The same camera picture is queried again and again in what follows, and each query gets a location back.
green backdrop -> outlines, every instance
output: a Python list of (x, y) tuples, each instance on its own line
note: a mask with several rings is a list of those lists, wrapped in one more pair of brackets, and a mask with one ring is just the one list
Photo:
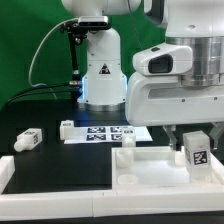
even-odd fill
[[(29, 87), (29, 66), (41, 40), (56, 24), (71, 17), (60, 0), (0, 0), (0, 107), (13, 94)], [(142, 4), (134, 18), (144, 49), (164, 41), (164, 31), (147, 20)], [(134, 72), (132, 57), (140, 51), (130, 16), (111, 16), (110, 21), (121, 36), (122, 71), (130, 77)], [(82, 74), (86, 72), (85, 47), (84, 44), (78, 49)], [(33, 83), (57, 84), (70, 78), (67, 35), (56, 31), (41, 50), (34, 68)], [(52, 98), (52, 95), (32, 97), (40, 98)]]

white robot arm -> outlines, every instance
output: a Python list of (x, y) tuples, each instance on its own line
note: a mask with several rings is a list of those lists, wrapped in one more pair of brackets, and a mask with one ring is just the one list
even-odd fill
[[(141, 0), (130, 0), (135, 11)], [(102, 16), (129, 13), (127, 0), (62, 0), (64, 7), (74, 16)]]
[(134, 56), (127, 120), (135, 126), (223, 122), (224, 1), (166, 4), (166, 42)]
[[(140, 2), (129, 0), (129, 5), (127, 0), (62, 0), (65, 8), (78, 17), (80, 26), (107, 24), (108, 18), (103, 15), (128, 13), (130, 8), (134, 11)], [(120, 36), (114, 29), (87, 34), (87, 61), (79, 106), (94, 111), (124, 108), (127, 78), (121, 71)]]

cube with marker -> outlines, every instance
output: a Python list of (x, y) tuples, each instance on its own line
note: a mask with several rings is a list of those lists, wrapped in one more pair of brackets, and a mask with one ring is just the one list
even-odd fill
[(183, 135), (186, 168), (192, 180), (210, 181), (211, 152), (210, 139), (203, 131)]
[(123, 128), (122, 130), (122, 147), (136, 147), (136, 134), (133, 127)]

white platform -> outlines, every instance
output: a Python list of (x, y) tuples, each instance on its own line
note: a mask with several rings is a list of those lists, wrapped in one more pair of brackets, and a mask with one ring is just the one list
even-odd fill
[[(0, 196), (0, 220), (99, 217), (224, 210), (224, 167), (214, 157), (211, 182), (191, 182), (168, 147), (133, 148), (131, 168), (117, 168), (112, 150), (113, 189), (107, 191)], [(122, 175), (135, 184), (119, 184)]]

black table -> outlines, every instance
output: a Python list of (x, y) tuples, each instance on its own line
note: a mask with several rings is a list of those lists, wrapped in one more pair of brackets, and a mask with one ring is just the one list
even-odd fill
[[(127, 125), (124, 111), (92, 112), (79, 110), (68, 100), (21, 101), (0, 112), (0, 157), (14, 155), (16, 172), (4, 194), (61, 192), (75, 190), (111, 189), (111, 148), (121, 143), (64, 145), (59, 127), (63, 120), (74, 120), (75, 126)], [(16, 153), (16, 136), (28, 128), (41, 128), (44, 141), (31, 152)], [(176, 136), (203, 130), (210, 124), (178, 126)], [(148, 128), (153, 142), (137, 146), (165, 146), (169, 139), (162, 127)], [(216, 156), (224, 160), (219, 149)], [(65, 220), (19, 221), (8, 223), (223, 223), (224, 212), (160, 214)]]

